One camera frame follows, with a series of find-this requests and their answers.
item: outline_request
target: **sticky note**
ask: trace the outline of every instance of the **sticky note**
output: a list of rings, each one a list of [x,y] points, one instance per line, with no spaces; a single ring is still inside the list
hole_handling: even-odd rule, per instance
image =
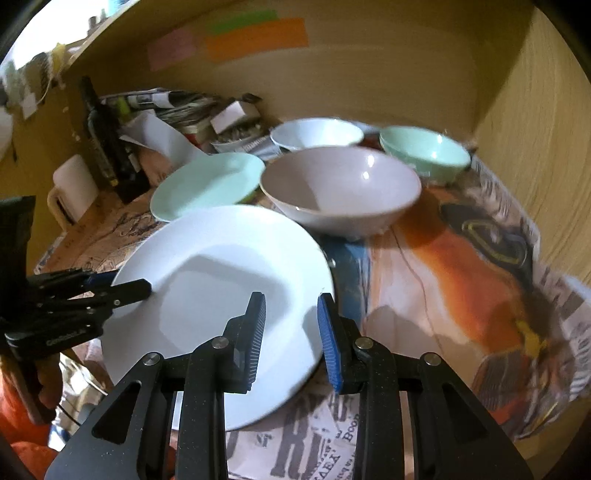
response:
[[[257,10],[254,12],[246,12],[235,17],[228,18],[224,21],[215,23],[209,27],[211,35],[222,35],[231,32],[237,28],[248,27],[249,25],[257,25],[259,23],[270,22],[278,20],[279,16],[275,10]]]
[[[205,39],[207,56],[212,62],[235,60],[254,53],[308,46],[303,18],[250,25]]]
[[[29,93],[21,102],[22,117],[26,120],[37,111],[35,93]]]
[[[154,40],[148,45],[150,71],[157,72],[192,57],[197,52],[193,33],[188,27],[181,27]]]

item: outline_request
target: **orange sticky note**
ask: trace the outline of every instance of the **orange sticky note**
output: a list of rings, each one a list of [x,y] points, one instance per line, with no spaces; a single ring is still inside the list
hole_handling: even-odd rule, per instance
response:
[[[262,51],[308,46],[303,18],[282,18],[206,39],[212,62],[235,60]]]

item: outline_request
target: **mint green bowl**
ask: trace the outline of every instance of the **mint green bowl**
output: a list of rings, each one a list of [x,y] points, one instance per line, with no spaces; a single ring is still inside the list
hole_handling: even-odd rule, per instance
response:
[[[414,168],[430,183],[455,181],[470,165],[470,154],[461,144],[419,127],[386,127],[379,134],[384,151]]]

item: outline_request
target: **pink bowl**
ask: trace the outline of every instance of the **pink bowl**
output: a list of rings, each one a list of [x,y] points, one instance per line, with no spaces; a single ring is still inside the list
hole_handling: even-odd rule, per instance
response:
[[[318,147],[268,165],[261,189],[303,226],[359,239],[394,223],[418,200],[421,181],[400,160],[377,150]]]

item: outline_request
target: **pink sticky note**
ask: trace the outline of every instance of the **pink sticky note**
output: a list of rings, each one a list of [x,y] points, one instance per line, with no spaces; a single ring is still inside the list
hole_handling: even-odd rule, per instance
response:
[[[150,71],[170,67],[197,52],[193,34],[188,27],[181,27],[148,44]]]

